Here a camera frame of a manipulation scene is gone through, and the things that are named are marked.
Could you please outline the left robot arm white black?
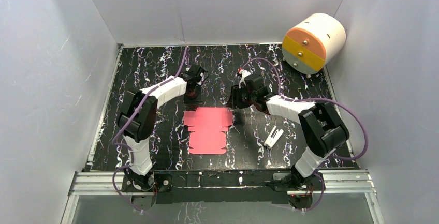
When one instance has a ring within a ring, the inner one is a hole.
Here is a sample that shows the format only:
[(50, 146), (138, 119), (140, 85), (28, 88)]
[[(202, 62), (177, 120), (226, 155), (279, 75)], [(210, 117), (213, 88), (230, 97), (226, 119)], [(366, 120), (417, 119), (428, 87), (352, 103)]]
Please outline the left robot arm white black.
[(136, 190), (149, 191), (155, 185), (149, 137), (155, 128), (157, 110), (180, 96), (184, 97), (186, 105), (195, 105), (207, 77), (204, 68), (191, 65), (177, 76), (170, 76), (137, 92), (126, 93), (116, 121), (120, 130), (112, 144), (128, 149), (129, 165), (123, 171)]

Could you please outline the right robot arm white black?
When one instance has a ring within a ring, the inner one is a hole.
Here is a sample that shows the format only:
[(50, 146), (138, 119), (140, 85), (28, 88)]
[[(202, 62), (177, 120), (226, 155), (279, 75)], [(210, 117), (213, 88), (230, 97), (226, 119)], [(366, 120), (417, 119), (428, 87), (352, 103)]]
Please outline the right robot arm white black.
[(296, 122), (302, 128), (306, 148), (290, 172), (264, 186), (281, 191), (304, 190), (317, 176), (319, 166), (349, 139), (349, 131), (335, 108), (323, 100), (300, 102), (270, 92), (263, 78), (247, 70), (238, 72), (240, 79), (231, 88), (227, 107), (244, 109), (254, 106), (259, 112)]

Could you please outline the pink paper box sheet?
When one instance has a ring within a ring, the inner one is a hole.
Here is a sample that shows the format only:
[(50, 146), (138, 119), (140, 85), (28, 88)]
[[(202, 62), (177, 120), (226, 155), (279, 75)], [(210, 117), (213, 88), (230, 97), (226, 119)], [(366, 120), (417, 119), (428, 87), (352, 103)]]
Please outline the pink paper box sheet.
[(223, 107), (197, 107), (185, 111), (183, 124), (189, 131), (189, 153), (221, 155), (227, 152), (227, 132), (233, 125), (233, 112)]

